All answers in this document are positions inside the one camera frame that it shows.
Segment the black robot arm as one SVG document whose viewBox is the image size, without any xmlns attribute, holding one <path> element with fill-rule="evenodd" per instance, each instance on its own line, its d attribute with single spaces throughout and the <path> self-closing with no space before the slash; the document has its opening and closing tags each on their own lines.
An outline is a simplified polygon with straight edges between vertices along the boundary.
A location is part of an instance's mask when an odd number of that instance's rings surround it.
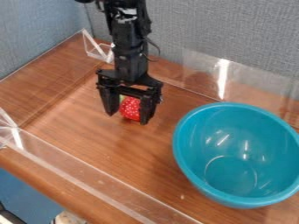
<svg viewBox="0 0 299 224">
<path fill-rule="evenodd" d="M 105 14 L 112 37 L 115 69 L 99 69 L 97 91 L 107 114 L 112 116 L 120 107 L 120 96 L 140 100 L 140 124 L 148 124 L 161 102 L 164 84 L 148 74 L 148 45 L 157 45 L 148 38 L 151 19 L 145 0 L 75 0 L 93 3 Z"/>
</svg>

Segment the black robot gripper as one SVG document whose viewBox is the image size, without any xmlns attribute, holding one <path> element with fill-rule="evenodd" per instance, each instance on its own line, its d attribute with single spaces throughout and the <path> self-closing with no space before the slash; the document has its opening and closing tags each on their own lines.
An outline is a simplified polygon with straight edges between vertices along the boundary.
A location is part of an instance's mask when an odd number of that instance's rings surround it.
<svg viewBox="0 0 299 224">
<path fill-rule="evenodd" d="M 144 52 L 113 51 L 115 66 L 99 69 L 97 90 L 104 110 L 112 116 L 119 110 L 120 95 L 140 99 L 140 124 L 147 125 L 161 101 L 163 83 L 148 74 Z"/>
</svg>

